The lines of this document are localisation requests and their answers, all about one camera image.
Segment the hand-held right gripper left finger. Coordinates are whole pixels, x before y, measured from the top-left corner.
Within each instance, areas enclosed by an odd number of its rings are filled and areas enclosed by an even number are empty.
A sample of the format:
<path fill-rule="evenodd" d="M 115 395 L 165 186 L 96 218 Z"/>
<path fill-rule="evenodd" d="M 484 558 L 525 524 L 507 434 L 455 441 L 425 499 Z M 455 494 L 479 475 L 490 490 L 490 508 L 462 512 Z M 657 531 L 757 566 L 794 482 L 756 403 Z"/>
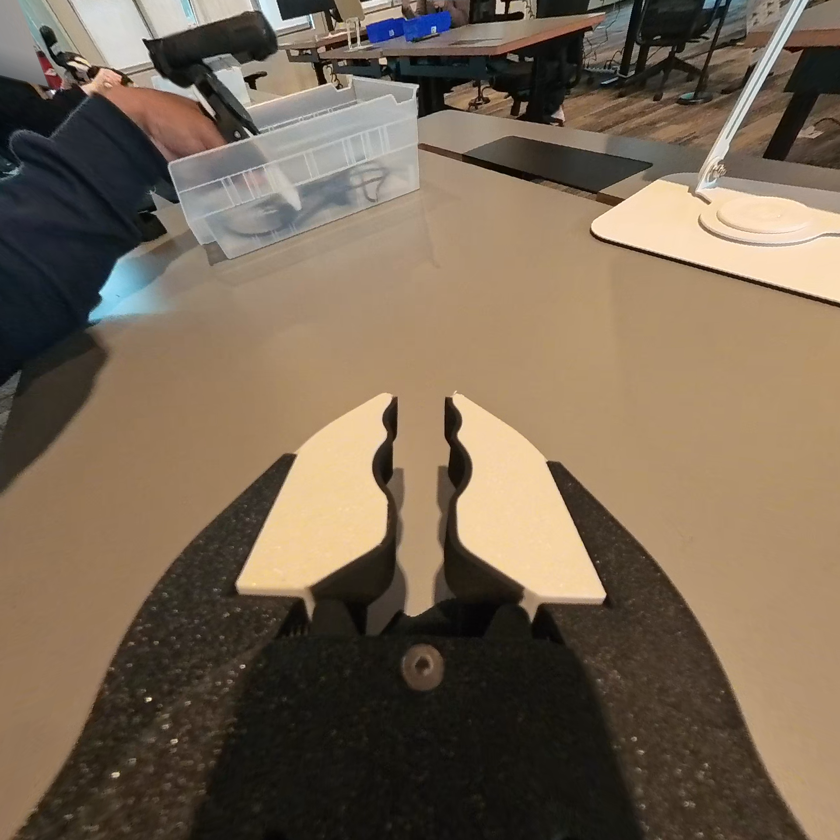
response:
<path fill-rule="evenodd" d="M 299 447 L 238 574 L 238 595 L 294 599 L 311 629 L 366 635 L 369 608 L 396 572 L 397 419 L 397 398 L 384 392 Z"/>

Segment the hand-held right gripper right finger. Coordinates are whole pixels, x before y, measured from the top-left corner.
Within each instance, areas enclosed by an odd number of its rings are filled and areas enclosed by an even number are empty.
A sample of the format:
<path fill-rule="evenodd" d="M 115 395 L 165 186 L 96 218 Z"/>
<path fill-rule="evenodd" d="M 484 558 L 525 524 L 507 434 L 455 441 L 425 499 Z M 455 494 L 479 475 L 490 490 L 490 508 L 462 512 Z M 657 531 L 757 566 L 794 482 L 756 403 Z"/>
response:
<path fill-rule="evenodd" d="M 444 578 L 461 604 L 606 604 L 607 593 L 543 453 L 513 426 L 456 392 L 444 437 L 454 492 L 444 532 Z"/>

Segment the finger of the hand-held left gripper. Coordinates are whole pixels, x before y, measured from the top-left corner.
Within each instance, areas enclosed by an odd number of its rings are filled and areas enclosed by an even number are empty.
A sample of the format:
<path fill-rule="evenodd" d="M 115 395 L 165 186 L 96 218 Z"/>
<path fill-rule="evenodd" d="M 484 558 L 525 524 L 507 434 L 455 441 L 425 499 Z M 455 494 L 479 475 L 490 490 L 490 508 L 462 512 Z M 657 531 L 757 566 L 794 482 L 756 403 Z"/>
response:
<path fill-rule="evenodd" d="M 279 140 L 274 134 L 259 134 L 251 140 L 251 168 L 268 178 L 273 188 L 291 206 L 300 212 L 302 201 L 297 187 L 286 174 L 281 161 L 294 147 Z"/>

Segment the clear plastic bin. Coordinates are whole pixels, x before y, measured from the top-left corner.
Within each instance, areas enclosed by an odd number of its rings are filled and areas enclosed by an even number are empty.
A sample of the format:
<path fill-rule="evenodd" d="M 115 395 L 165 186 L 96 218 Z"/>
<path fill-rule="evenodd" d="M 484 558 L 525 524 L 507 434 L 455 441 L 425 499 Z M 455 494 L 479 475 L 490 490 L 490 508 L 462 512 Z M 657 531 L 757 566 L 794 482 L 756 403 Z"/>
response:
<path fill-rule="evenodd" d="M 346 87 L 315 87 L 246 110 L 259 134 L 274 134 L 294 147 L 281 163 L 295 186 L 363 164 L 383 165 L 388 171 L 383 198 L 351 215 L 420 186 L 416 85 L 354 77 Z M 254 137 L 170 164 L 180 208 L 197 243 L 215 246 L 227 259 L 270 246 L 255 247 L 248 240 L 220 245 L 208 222 L 214 214 L 276 191 L 251 168 Z"/>

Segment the person's left forearm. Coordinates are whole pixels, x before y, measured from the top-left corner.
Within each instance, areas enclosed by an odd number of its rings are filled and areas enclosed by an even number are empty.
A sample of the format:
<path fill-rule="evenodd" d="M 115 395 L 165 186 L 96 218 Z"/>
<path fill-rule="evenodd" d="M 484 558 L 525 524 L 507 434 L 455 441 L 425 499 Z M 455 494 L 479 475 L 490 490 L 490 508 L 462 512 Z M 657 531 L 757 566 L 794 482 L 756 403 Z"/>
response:
<path fill-rule="evenodd" d="M 1 189 L 1 383 L 84 329 L 115 264 L 140 244 L 135 216 L 166 162 L 141 128 L 87 97 L 51 136 L 11 141 Z"/>

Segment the person's left hand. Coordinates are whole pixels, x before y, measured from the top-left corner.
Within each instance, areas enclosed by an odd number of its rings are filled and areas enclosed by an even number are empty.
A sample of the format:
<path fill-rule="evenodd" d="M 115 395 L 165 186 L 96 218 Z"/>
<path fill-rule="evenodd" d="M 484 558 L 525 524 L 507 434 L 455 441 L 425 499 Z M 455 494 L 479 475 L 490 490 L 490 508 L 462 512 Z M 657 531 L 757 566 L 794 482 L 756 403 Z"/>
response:
<path fill-rule="evenodd" d="M 98 94 L 132 120 L 168 162 L 222 148 L 215 122 L 195 101 L 145 87 L 111 87 Z"/>

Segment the black desk mat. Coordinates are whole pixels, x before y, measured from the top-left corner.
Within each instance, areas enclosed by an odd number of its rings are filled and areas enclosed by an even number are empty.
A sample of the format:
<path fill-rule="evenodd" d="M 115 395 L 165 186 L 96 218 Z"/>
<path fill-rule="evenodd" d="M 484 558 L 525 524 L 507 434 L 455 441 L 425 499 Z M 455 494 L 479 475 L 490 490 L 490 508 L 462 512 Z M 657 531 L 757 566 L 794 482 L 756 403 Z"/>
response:
<path fill-rule="evenodd" d="M 647 161 L 507 136 L 464 155 L 464 161 L 526 181 L 596 194 L 651 167 Z"/>

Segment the black office chair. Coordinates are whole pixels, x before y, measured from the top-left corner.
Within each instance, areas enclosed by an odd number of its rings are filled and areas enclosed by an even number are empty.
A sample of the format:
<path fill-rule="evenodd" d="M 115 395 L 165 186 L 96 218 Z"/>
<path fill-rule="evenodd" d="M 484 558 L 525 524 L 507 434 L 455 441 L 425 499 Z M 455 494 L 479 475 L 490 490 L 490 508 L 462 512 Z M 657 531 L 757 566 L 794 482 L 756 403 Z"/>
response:
<path fill-rule="evenodd" d="M 680 70 L 688 81 L 697 82 L 689 99 L 708 102 L 711 97 L 702 90 L 730 5 L 730 1 L 634 2 L 616 73 L 620 96 L 625 96 L 629 88 L 642 89 L 649 79 L 659 77 L 653 102 L 661 102 L 670 75 Z M 705 62 L 699 69 L 680 55 L 687 46 L 705 39 L 711 29 L 713 36 Z"/>

